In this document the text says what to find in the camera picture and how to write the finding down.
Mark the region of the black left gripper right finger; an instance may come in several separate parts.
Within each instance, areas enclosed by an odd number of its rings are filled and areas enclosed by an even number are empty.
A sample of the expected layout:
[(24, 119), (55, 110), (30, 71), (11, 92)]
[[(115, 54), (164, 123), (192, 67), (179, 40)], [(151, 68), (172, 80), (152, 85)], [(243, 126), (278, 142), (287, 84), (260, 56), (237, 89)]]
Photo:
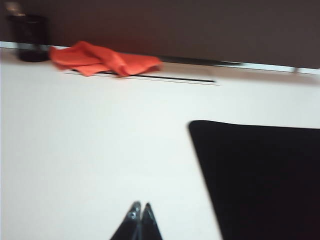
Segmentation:
[(151, 204), (148, 202), (142, 212), (138, 227), (138, 240), (162, 240)]

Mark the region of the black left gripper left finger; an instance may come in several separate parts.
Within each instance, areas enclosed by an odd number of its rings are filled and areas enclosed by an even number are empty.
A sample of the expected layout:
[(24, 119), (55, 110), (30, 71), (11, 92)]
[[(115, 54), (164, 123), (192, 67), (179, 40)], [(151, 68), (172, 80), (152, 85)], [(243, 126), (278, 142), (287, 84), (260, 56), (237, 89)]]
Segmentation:
[(141, 203), (135, 201), (132, 203), (123, 221), (114, 232), (111, 240), (139, 240), (141, 227)]

